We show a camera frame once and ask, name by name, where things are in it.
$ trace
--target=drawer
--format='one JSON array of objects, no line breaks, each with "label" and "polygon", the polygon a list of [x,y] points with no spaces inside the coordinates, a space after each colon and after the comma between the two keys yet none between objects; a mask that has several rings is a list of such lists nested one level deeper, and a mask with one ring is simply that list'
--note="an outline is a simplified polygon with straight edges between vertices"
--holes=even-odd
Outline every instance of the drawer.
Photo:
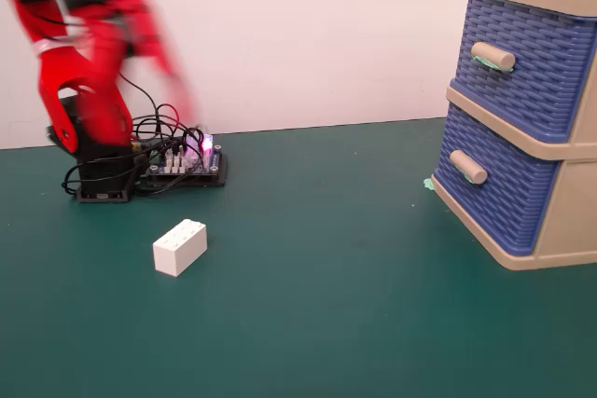
[{"label": "drawer", "polygon": [[[546,143],[564,143],[595,49],[595,18],[578,18],[501,0],[468,0],[456,77],[451,86]],[[474,61],[487,43],[512,53],[502,72]]]},{"label": "drawer", "polygon": [[[473,184],[450,161],[461,150],[487,172]],[[533,158],[450,104],[437,181],[509,254],[533,252],[559,161]]]}]

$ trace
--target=white block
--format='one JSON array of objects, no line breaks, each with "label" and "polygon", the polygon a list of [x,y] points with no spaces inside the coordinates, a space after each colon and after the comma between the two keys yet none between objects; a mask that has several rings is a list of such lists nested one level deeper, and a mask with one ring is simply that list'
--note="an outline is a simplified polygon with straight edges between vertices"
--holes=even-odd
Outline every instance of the white block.
[{"label": "white block", "polygon": [[186,219],[153,243],[156,270],[178,277],[206,250],[205,224]]}]

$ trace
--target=drawer handle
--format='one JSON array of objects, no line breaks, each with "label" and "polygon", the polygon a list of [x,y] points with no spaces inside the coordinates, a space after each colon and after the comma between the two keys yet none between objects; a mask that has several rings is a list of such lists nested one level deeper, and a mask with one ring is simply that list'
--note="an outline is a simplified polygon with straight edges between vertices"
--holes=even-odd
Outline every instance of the drawer handle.
[{"label": "drawer handle", "polygon": [[450,154],[450,162],[472,184],[481,185],[487,180],[487,172],[475,160],[467,156],[460,149]]},{"label": "drawer handle", "polygon": [[473,59],[502,72],[512,72],[516,57],[500,48],[490,46],[484,42],[478,42],[470,49]]}]

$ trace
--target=plastic drawer unit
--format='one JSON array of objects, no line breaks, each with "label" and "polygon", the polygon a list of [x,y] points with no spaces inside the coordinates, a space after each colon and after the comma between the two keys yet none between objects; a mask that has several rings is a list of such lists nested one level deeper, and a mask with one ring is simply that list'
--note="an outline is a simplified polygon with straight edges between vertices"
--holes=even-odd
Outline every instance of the plastic drawer unit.
[{"label": "plastic drawer unit", "polygon": [[597,262],[597,0],[469,0],[432,180],[511,269]]}]

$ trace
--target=red robot arm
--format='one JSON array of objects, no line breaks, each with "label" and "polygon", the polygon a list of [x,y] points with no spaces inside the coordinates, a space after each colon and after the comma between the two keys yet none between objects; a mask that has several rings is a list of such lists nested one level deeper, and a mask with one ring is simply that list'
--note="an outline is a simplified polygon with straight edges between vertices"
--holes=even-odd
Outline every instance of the red robot arm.
[{"label": "red robot arm", "polygon": [[12,1],[38,52],[40,96],[56,135],[69,152],[75,153],[79,144],[59,98],[59,91],[64,88],[77,91],[78,116],[92,140],[100,144],[130,144],[131,115],[116,84],[128,48],[135,55],[156,59],[160,70],[173,81],[178,104],[183,111],[187,109],[188,103],[184,102],[188,99],[180,98],[180,92],[186,90],[160,41],[145,0],[82,2],[69,9],[69,14],[81,18],[88,29],[89,59],[64,39],[66,27],[56,0]]}]

